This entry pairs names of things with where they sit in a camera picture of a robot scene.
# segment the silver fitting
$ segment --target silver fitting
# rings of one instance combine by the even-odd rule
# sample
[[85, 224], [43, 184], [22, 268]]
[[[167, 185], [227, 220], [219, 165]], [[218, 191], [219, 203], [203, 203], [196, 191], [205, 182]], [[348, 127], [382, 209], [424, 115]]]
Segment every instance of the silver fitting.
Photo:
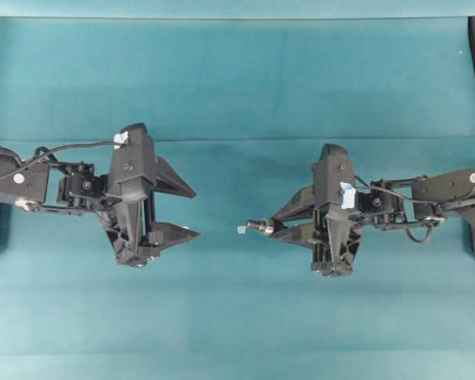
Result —
[[254, 228], [259, 230], [264, 236], [271, 236], [275, 232], [275, 221], [272, 219], [252, 220], [246, 221], [246, 228]]

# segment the sticker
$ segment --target sticker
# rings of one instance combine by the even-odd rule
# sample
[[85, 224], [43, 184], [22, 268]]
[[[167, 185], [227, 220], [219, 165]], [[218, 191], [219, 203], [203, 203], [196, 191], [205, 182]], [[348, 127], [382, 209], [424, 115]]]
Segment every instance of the sticker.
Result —
[[[114, 135], [114, 142], [118, 144], [124, 144], [128, 140], [128, 131], [125, 131], [124, 133], [116, 133]], [[114, 149], [119, 149], [121, 146], [115, 145]]]
[[340, 182], [341, 190], [343, 192], [342, 209], [355, 207], [355, 189], [351, 184]]

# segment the teal tablecloth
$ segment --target teal tablecloth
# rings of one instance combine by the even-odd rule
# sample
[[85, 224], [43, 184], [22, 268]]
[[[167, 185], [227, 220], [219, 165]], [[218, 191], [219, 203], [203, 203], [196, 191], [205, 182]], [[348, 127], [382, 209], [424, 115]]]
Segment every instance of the teal tablecloth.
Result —
[[[475, 379], [460, 220], [426, 245], [368, 228], [331, 280], [310, 251], [236, 232], [310, 182], [323, 143], [367, 180], [475, 167], [465, 19], [1, 20], [3, 145], [28, 157], [135, 121], [199, 194], [158, 196], [158, 218], [201, 236], [134, 270], [90, 217], [7, 208], [0, 379]], [[110, 154], [60, 157], [104, 173]]]

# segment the green surface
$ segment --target green surface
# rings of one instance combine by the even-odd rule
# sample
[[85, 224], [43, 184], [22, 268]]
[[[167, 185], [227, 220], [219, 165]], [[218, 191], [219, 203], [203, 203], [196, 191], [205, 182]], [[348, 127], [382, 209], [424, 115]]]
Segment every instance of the green surface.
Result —
[[475, 135], [467, 20], [0, 20], [0, 139], [131, 120], [157, 139]]
[[[202, 234], [135, 270], [113, 263], [90, 216], [7, 208], [0, 379], [475, 379], [461, 220], [426, 245], [366, 228], [345, 279], [312, 274], [307, 249], [237, 234], [310, 183], [324, 143], [346, 147], [365, 180], [475, 167], [472, 70], [464, 19], [2, 19], [2, 145], [26, 158], [145, 121], [198, 192], [159, 195], [158, 219]], [[111, 149], [60, 157], [105, 173]]]
[[0, 0], [0, 16], [313, 19], [475, 15], [475, 0]]

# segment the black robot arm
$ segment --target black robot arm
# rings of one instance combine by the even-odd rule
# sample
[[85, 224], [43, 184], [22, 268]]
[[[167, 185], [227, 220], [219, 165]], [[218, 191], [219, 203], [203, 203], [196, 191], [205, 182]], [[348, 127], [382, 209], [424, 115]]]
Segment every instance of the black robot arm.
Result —
[[[429, 240], [433, 228], [452, 215], [475, 229], [475, 169], [431, 178], [377, 180], [368, 185], [355, 175], [344, 148], [326, 144], [312, 170], [313, 185], [297, 192], [271, 218], [248, 220], [246, 227], [258, 229], [272, 240], [312, 249], [311, 270], [325, 277], [352, 273], [364, 226], [383, 231], [403, 229], [419, 243]], [[398, 188], [409, 189], [412, 197], [397, 192]], [[415, 220], [408, 220], [405, 202], [413, 203]], [[310, 221], [286, 224], [305, 219]], [[426, 234], [417, 239], [411, 229], [420, 227]]]
[[[61, 150], [112, 145], [111, 169], [96, 176], [94, 165], [59, 161]], [[45, 204], [50, 171], [63, 174], [57, 203]], [[142, 123], [124, 128], [113, 141], [40, 147], [28, 161], [0, 147], [0, 203], [24, 211], [61, 215], [93, 214], [103, 226], [115, 251], [116, 262], [141, 268], [160, 257], [163, 249], [199, 234], [170, 223], [157, 222], [154, 193], [193, 198], [195, 192], [154, 152], [154, 141]]]

